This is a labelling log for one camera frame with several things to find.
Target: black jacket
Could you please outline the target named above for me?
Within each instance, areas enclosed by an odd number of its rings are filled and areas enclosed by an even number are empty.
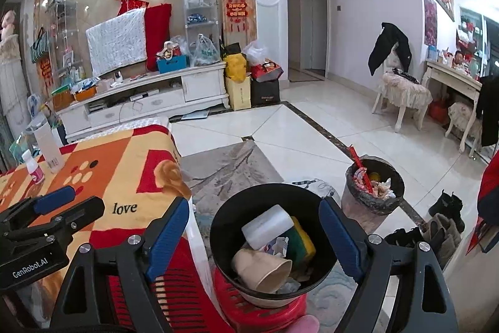
[[[482,146],[497,143],[499,135],[499,76],[480,78],[482,89],[477,102],[477,118],[482,119]]]
[[[374,50],[369,56],[368,66],[371,71],[371,76],[374,75],[374,71],[376,71],[390,55],[393,46],[397,42],[399,42],[399,46],[395,51],[399,56],[404,72],[407,72],[412,58],[407,36],[392,23],[381,23],[381,27],[383,27],[383,33],[378,36]]]

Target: pink slipper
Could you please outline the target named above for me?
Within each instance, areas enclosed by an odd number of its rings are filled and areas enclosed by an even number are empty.
[[[286,333],[318,333],[320,327],[317,317],[305,315],[293,323]]]

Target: black trash bag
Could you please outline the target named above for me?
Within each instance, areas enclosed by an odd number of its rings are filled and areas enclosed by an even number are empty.
[[[352,164],[346,170],[345,177],[348,190],[352,196],[356,198],[356,200],[366,206],[372,213],[379,216],[389,215],[400,206],[400,203],[404,197],[405,186],[402,177],[397,171],[395,171],[395,168],[393,168],[391,164],[379,157],[362,156],[360,157],[360,161],[367,168],[368,174],[380,174],[381,181],[383,182],[385,182],[388,178],[391,178],[391,189],[395,194],[395,198],[382,200],[380,198],[375,198],[368,192],[358,189],[353,181],[353,175],[355,174],[355,171],[359,169],[357,164]]]

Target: console table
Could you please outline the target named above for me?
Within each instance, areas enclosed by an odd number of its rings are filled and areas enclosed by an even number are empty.
[[[459,146],[459,151],[463,153],[465,151],[465,142],[468,133],[470,132],[471,126],[477,117],[477,102],[478,96],[480,96],[480,89],[482,89],[482,84],[475,81],[472,77],[466,74],[460,73],[458,70],[449,67],[448,65],[435,63],[433,61],[426,61],[428,66],[425,77],[432,78],[438,82],[441,82],[448,87],[455,89],[456,91],[462,93],[468,98],[473,100],[473,112],[470,116],[470,120],[466,126],[463,138],[461,139],[461,144]]]
[[[228,108],[225,66],[225,62],[220,62],[165,74],[149,73],[136,80],[127,78],[106,92],[82,102],[73,102],[57,112],[66,129],[66,139],[71,143],[120,123],[145,117],[161,115],[170,118],[219,104]],[[134,94],[153,89],[159,93],[135,101],[129,99]],[[89,105],[96,101],[108,102],[110,106],[91,112]]]

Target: blue gripper pad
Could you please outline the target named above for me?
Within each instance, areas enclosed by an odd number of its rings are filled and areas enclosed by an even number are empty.
[[[364,277],[359,248],[326,200],[319,205],[319,220],[343,271],[358,283]]]
[[[151,247],[149,268],[146,272],[146,278],[149,282],[153,282],[157,277],[165,273],[188,220],[189,203],[187,199],[182,198]]]
[[[62,187],[48,195],[37,198],[36,203],[33,205],[34,212],[37,215],[46,215],[73,201],[75,196],[76,193],[72,186]]]

